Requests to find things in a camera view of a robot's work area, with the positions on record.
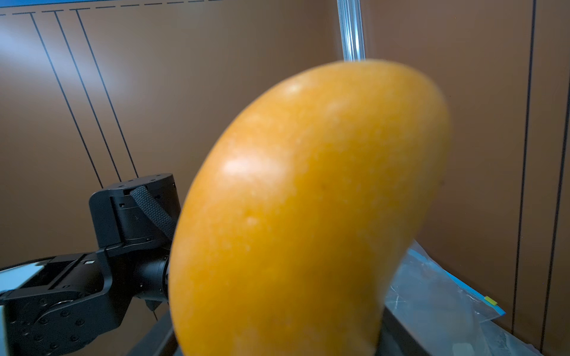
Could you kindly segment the clear zip-top bag blue zipper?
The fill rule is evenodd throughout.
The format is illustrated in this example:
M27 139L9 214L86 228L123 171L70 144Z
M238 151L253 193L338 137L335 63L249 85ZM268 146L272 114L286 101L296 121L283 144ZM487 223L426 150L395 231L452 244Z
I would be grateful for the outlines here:
M538 355L495 320L506 313L432 260L408 249L387 296L377 355Z

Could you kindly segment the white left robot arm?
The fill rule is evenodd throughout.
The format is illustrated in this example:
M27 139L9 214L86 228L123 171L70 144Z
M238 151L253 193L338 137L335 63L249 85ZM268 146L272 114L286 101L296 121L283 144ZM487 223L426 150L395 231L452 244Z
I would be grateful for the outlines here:
M1 270L1 353L68 355L115 330L133 299L167 303L181 205L172 174L110 185L89 200L98 248Z

